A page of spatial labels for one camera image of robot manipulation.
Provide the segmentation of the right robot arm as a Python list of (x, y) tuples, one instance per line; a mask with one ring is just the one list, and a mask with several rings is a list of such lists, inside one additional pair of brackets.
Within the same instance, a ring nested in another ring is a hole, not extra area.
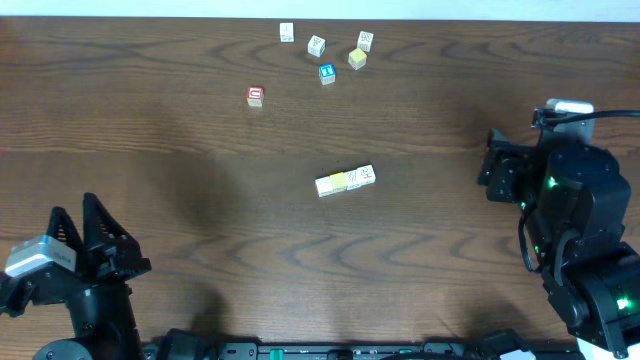
[(488, 134), (478, 182), (519, 206), (519, 246), (578, 339), (626, 359), (639, 342), (639, 254), (623, 242), (629, 182), (607, 150), (559, 137), (515, 145)]

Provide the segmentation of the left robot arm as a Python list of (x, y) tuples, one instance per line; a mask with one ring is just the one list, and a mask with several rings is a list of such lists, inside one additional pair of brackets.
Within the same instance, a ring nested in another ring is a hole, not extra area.
[(63, 304), (74, 337), (44, 346), (36, 359), (141, 359), (127, 282), (151, 270), (135, 238), (93, 193), (83, 195), (83, 232), (62, 207), (46, 233), (13, 247), (1, 272), (1, 312)]

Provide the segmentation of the white block with pattern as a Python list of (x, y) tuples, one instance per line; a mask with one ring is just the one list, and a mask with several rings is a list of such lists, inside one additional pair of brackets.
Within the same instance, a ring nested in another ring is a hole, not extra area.
[(362, 180), (357, 169), (346, 171), (344, 173), (346, 180), (346, 190), (350, 191), (362, 186)]

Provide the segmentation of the yellow block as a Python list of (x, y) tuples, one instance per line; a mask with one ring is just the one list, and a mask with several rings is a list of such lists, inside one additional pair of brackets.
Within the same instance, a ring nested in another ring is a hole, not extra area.
[(348, 182), (344, 172), (335, 173), (329, 176), (333, 193), (342, 192), (347, 189)]

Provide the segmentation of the plain white block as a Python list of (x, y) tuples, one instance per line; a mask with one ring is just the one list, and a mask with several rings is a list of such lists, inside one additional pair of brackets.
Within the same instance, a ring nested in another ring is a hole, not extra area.
[(334, 192), (334, 188), (329, 176), (316, 179), (315, 186), (319, 197), (328, 196)]

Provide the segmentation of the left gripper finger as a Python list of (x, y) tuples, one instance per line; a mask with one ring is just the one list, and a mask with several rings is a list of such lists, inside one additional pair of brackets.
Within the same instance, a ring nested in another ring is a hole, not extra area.
[(75, 224), (62, 207), (54, 207), (52, 209), (46, 235), (62, 242), (73, 250), (83, 249), (83, 243)]
[(88, 252), (122, 254), (137, 251), (138, 242), (111, 216), (94, 193), (83, 197), (84, 246)]

